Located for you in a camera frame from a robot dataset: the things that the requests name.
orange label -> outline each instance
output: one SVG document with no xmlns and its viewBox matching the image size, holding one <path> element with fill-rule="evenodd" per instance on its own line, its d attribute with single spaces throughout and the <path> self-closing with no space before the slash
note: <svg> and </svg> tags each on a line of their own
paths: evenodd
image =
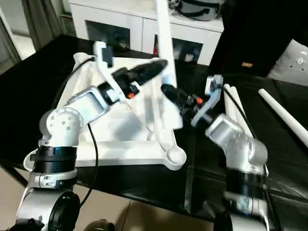
<svg viewBox="0 0 308 231">
<path fill-rule="evenodd" d="M 251 63 L 245 63 L 245 62 L 242 63 L 242 66 L 245 66 L 245 67 L 252 67 L 252 65 L 253 64 Z"/>
</svg>

white plastic frame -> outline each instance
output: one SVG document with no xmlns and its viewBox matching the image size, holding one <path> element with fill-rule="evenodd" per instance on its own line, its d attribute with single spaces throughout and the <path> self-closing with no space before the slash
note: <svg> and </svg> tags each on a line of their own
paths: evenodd
<svg viewBox="0 0 308 231">
<path fill-rule="evenodd" d="M 76 65 L 88 57 L 84 53 L 75 54 Z M 131 69 L 146 62 L 148 60 L 114 58 L 114 67 L 110 72 L 124 66 Z M 173 130 L 162 129 L 159 108 L 163 97 L 160 91 L 161 81 L 161 76 L 151 80 L 141 87 L 134 99 L 115 104 L 110 112 L 91 124 L 98 143 L 100 166 L 163 164 L 171 170 L 178 170 L 186 162 L 186 154 L 177 146 Z M 70 96 L 89 85 L 99 85 L 102 82 L 96 63 L 85 64 L 67 83 L 58 106 L 64 105 Z M 120 133 L 128 138 L 126 141 L 117 136 L 119 124 L 124 125 Z M 136 126 L 139 128 L 135 131 L 136 139 L 130 139 L 130 132 Z M 94 165 L 94 145 L 85 127 L 79 136 L 76 166 Z"/>
</svg>

tiled floor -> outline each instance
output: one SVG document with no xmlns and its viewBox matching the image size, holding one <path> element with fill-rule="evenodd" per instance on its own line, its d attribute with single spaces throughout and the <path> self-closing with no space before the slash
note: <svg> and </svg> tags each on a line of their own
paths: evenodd
<svg viewBox="0 0 308 231">
<path fill-rule="evenodd" d="M 29 173 L 19 170 L 28 179 Z M 24 188 L 0 168 L 0 230 L 14 224 L 16 211 Z M 88 189 L 76 186 L 82 199 Z M 115 224 L 116 231 L 211 231 L 212 223 L 179 215 L 165 209 L 131 201 L 122 197 L 92 191 L 82 207 L 76 231 L 83 231 L 93 221 L 106 219 Z"/>
</svg>

white pipe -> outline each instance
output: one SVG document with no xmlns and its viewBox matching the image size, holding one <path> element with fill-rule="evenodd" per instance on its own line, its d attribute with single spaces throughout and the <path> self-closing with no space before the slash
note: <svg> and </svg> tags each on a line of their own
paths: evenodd
<svg viewBox="0 0 308 231">
<path fill-rule="evenodd" d="M 169 10 L 167 0 L 156 0 L 156 14 L 158 23 L 158 51 L 161 59 L 168 61 L 168 66 L 162 72 L 162 84 L 177 87 L 175 73 L 172 37 L 170 31 Z M 175 104 L 162 96 L 161 115 L 164 129 L 179 129 L 183 127 L 180 111 Z"/>
<path fill-rule="evenodd" d="M 162 72 L 162 83 L 177 87 L 174 67 L 172 37 L 167 0 L 156 0 L 156 14 L 158 23 L 158 51 L 159 57 L 168 61 L 168 66 Z"/>
<path fill-rule="evenodd" d="M 243 111 L 244 115 L 246 115 L 245 111 L 243 109 L 243 106 L 242 106 L 240 96 L 237 93 L 236 87 L 231 87 L 230 90 L 231 90 L 231 95 L 233 96 L 233 98 L 235 99 L 237 104 L 239 105 L 240 109 Z M 244 130 L 244 132 L 247 136 L 253 137 L 253 135 L 252 135 L 248 125 L 246 124 L 244 118 L 242 117 L 240 111 L 236 108 L 235 105 L 234 105 L 234 107 L 235 107 L 235 114 L 236 114 L 237 123 L 242 127 L 242 129 Z"/>
<path fill-rule="evenodd" d="M 308 147 L 308 131 L 285 110 L 266 90 L 260 89 L 259 94 L 298 136 L 298 138 Z"/>
<path fill-rule="evenodd" d="M 231 93 L 229 84 L 225 84 L 224 87 Z M 234 122 L 237 122 L 234 103 L 232 102 L 232 100 L 230 99 L 230 97 L 227 95 L 226 92 L 224 92 L 223 95 L 225 99 L 225 108 L 227 117 L 232 119 Z"/>
</svg>

cabinet door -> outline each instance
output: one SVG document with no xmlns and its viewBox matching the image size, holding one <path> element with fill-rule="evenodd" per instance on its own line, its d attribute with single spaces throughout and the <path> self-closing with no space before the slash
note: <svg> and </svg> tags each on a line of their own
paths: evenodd
<svg viewBox="0 0 308 231">
<path fill-rule="evenodd" d="M 170 24 L 175 59 L 209 65 L 221 33 Z M 158 26 L 155 20 L 143 19 L 142 51 L 156 53 Z"/>
<path fill-rule="evenodd" d="M 122 49 L 141 51 L 142 18 L 71 4 L 78 38 L 106 41 Z"/>
</svg>

